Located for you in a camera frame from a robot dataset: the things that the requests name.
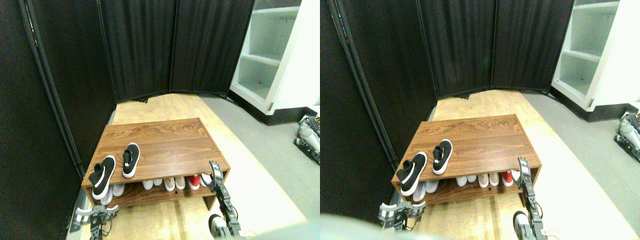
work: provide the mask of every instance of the shoe rack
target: shoe rack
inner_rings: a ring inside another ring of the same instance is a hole
[[[431,151],[443,139],[451,141],[453,152],[446,171],[436,175],[433,173]],[[427,165],[419,181],[440,182],[436,191],[426,193],[420,202],[414,202],[412,196],[401,195],[404,200],[417,204],[440,204],[469,198],[521,193],[516,184],[507,187],[502,180],[495,187],[489,185],[480,188],[479,179],[460,187],[456,183],[456,177],[518,170],[518,157],[524,157],[531,166],[531,177],[535,185],[542,167],[516,115],[422,122],[402,161],[411,161],[418,152],[427,155]],[[391,183],[396,191],[400,192],[401,182],[397,176],[394,175]]]
[[[124,162],[122,153],[131,142],[138,144],[141,154],[135,175],[128,179],[122,175]],[[209,161],[220,164],[225,180],[231,169],[199,118],[108,125],[104,128],[90,167],[82,181],[82,188],[93,205],[101,204],[100,200],[92,197],[93,185],[88,177],[93,173],[93,165],[101,163],[108,155],[116,159],[116,167],[109,181],[109,187],[114,184],[125,184],[124,193],[121,196],[114,196],[111,203],[107,204],[108,207],[115,205],[127,207],[202,197],[207,208],[211,210],[215,197],[207,187],[200,186],[197,190],[191,190],[185,186],[183,190],[175,188],[173,191],[167,191],[162,183],[160,186],[153,186],[150,190],[146,190],[142,182],[211,173]]]

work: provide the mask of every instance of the sneaker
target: sneaker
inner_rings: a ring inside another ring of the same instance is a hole
[[[431,180],[431,181],[427,181],[426,184],[426,192],[427,193],[433,193],[436,191],[436,189],[438,189],[438,183],[440,182],[440,180]]]
[[[458,182],[458,186],[464,186],[467,183],[467,176],[456,177],[456,182]]]
[[[93,166],[93,173],[89,175],[89,181],[93,184],[93,199],[101,200],[107,195],[109,180],[115,168],[116,159],[111,155],[105,157],[102,163]]]
[[[418,187],[415,188],[415,192],[413,193],[413,201],[420,202],[424,199],[424,195],[427,190],[427,182],[419,182]]]
[[[167,191],[173,191],[175,189],[175,179],[173,179],[173,177],[164,179],[164,188],[166,188]]]
[[[189,176],[187,177],[187,180],[187,184],[189,184],[189,188],[191,188],[191,190],[198,190],[198,188],[200,188],[199,175]]]
[[[151,190],[154,187],[155,180],[142,181],[142,186],[145,187],[146,190]]]
[[[511,187],[511,185],[513,185],[513,178],[511,177],[511,173],[510,172],[500,173],[500,177],[502,178],[502,183],[505,186]]]
[[[418,187],[418,179],[427,165],[427,155],[423,152],[416,154],[411,161],[403,162],[403,169],[398,170],[396,175],[402,181],[400,194],[410,196]]]
[[[200,185],[208,186],[211,183],[211,175],[209,174],[200,174]]]
[[[453,152],[453,144],[447,139],[442,140],[440,145],[433,149],[433,173],[436,175],[444,173],[451,158],[451,152]]]
[[[489,173],[489,183],[491,186],[498,186],[500,182],[500,177],[498,177],[498,173]]]
[[[480,184],[480,188],[486,188],[489,186],[489,175],[486,173],[478,175],[478,183]]]
[[[140,160],[140,148],[135,143],[130,143],[124,153],[124,166],[122,166],[122,175],[128,179],[136,174],[136,166],[138,166],[138,160]]]
[[[111,200],[113,199],[113,188],[109,188],[109,190],[107,191],[107,195],[100,199],[100,204],[102,205],[107,205],[111,203]]]
[[[113,196],[122,196],[122,193],[124,193],[124,184],[115,184],[112,188]]]
[[[186,186],[187,185],[184,182],[184,177],[176,177],[175,178],[175,188],[177,188],[178,190],[182,190]]]

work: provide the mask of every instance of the floor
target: floor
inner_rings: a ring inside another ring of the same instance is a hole
[[[294,144],[298,124],[267,126],[230,100],[200,98],[242,141],[307,219],[320,214],[320,166]]]
[[[535,191],[544,208],[545,229],[558,231],[564,239],[638,239],[598,182],[520,92],[492,90],[472,94],[469,100],[442,99],[435,111],[433,120],[518,116],[543,164]],[[515,239],[512,217],[522,210],[517,194],[430,205],[414,232],[453,239]]]
[[[522,92],[533,108],[558,134],[613,204],[640,235],[640,163],[628,155],[613,137],[619,120],[588,123],[552,97]]]
[[[174,93],[149,98],[148,103],[120,103],[113,124],[194,117],[201,119],[231,166],[225,185],[239,212],[241,234],[259,235],[307,220],[256,157],[197,95]],[[123,207],[106,239],[212,239],[207,222],[211,214],[219,212],[217,203],[208,211],[202,198]],[[82,239],[88,239],[86,233],[85,227]]]

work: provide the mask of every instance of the light wood platform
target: light wood platform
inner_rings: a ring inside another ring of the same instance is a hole
[[[598,183],[518,91],[475,93],[438,101],[433,120],[516,114],[544,165],[535,186],[545,230],[564,239],[638,239]],[[453,239],[517,239],[517,194],[430,205],[414,231]]]
[[[183,118],[200,118],[232,166],[225,185],[239,212],[242,234],[259,235],[306,221],[258,160],[197,95],[173,93],[151,97],[146,104],[123,102],[117,106],[113,124]],[[185,198],[123,207],[105,239],[212,239],[207,221],[211,214],[220,213],[219,205],[216,202],[208,211],[202,202],[202,198]]]

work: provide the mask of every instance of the gray carpet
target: gray carpet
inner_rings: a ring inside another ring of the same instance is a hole
[[[569,146],[640,236],[640,163],[613,141],[620,121],[589,123],[551,97],[528,91],[522,91],[522,95]]]
[[[320,166],[293,144],[298,124],[268,127],[230,101],[206,95],[200,98],[251,151],[307,219],[319,216]]]

